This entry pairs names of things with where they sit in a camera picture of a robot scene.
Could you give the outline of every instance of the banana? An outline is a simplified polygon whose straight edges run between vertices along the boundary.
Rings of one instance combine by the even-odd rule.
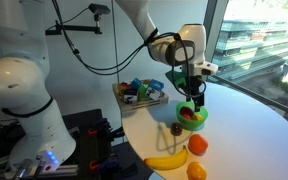
[[[186,146],[183,149],[168,157],[152,157],[144,159],[144,164],[155,170],[171,170],[181,167],[187,161],[188,151]]]

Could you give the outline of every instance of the window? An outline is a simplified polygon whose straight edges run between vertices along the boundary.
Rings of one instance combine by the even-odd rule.
[[[209,1],[226,9],[206,12],[214,14],[213,24],[222,23],[215,30],[206,26],[212,33],[206,55],[219,66],[208,81],[260,94],[288,120],[288,0]]]

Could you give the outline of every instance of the white round table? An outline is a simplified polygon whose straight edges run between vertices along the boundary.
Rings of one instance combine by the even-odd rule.
[[[156,170],[167,180],[185,180],[192,161],[201,162],[208,180],[288,180],[288,121],[261,102],[230,88],[207,83],[205,108],[209,116],[198,131],[174,137],[175,107],[185,98],[170,88],[168,104],[121,112],[126,137],[144,160],[179,152],[192,134],[209,143],[203,156],[189,152],[185,165]]]

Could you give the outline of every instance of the building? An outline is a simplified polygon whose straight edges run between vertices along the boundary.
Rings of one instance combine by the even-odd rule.
[[[224,20],[213,63],[218,76],[247,79],[288,60],[288,23],[269,20]]]

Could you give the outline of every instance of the bowl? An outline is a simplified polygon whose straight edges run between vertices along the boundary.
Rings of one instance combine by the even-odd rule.
[[[180,114],[180,110],[182,107],[188,107],[192,109],[192,111],[194,112],[194,103],[192,101],[178,103],[176,106],[176,116],[177,116],[177,120],[180,122],[180,124],[182,125],[184,129],[190,130],[190,131],[198,130],[199,127],[205,122],[205,120],[208,117],[207,110],[204,107],[201,107],[200,112],[194,112],[194,114],[202,116],[203,119],[192,120],[192,119],[185,118]]]

